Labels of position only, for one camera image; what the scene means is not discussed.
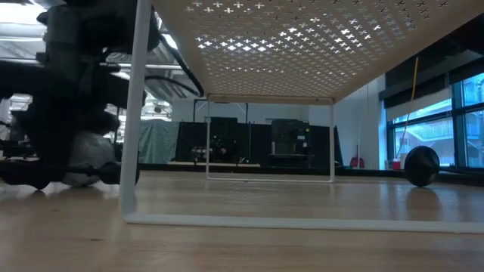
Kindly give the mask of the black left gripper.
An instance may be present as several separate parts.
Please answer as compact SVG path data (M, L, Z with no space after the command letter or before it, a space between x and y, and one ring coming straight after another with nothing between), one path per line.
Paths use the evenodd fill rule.
M56 71L37 62L0 59L0 97L29 94L34 98L66 100L81 113L102 112L106 105L126 108L129 81L115 76L116 65L90 66L80 79L69 79L67 70ZM66 114L41 111L13 112L14 125L28 138L23 151L36 155L35 160L0 160L0 179L8 185L28 185L42 190L51 182L61 182L70 160L70 118ZM90 132L106 142L105 162L90 166L89 174L105 184L120 184L122 144L104 136L117 135L119 118L103 111L88 122Z

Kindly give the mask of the black metal candlestick holder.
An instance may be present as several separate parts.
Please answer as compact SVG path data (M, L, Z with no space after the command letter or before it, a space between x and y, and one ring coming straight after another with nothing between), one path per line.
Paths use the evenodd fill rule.
M407 180L416 187L433 183L439 173L439 157L427 146L413 148L405 158L404 173Z

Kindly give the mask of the grey tarp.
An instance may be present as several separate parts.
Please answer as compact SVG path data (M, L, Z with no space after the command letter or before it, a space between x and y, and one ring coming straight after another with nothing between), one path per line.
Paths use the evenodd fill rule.
M141 120L139 162L167 164L175 157L178 130L178 122L167 122L161 119Z

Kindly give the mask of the black machine cabinet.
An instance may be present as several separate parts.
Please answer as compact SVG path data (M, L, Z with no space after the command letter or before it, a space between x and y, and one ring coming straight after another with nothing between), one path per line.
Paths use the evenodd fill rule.
M271 144L274 155L309 154L310 126L297 119L275 119L271 122Z

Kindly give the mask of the white perforated metal shelf riser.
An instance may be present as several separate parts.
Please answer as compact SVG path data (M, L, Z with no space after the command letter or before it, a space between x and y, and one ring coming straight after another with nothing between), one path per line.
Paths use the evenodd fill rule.
M144 214L135 197L148 13L209 102L333 106L484 13L484 0L138 0L119 205L130 224L484 233L484 223Z

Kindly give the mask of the red dustpan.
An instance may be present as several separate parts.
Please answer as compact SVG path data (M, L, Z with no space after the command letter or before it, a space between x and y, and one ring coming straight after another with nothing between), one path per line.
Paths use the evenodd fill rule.
M356 146L356 154L351 158L349 166L352 168L363 169L365 168L365 161L359 155L359 145Z

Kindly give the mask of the black partition wall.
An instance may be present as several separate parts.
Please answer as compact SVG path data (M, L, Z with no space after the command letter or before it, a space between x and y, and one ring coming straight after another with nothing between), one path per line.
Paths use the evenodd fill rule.
M330 129L309 125L309 154L274 155L271 144L271 120L268 124L239 123L235 118L213 117L210 136L206 125L183 122L179 125L175 157L178 162L202 163L206 145L210 162L254 164L263 168L328 168L330 166Z

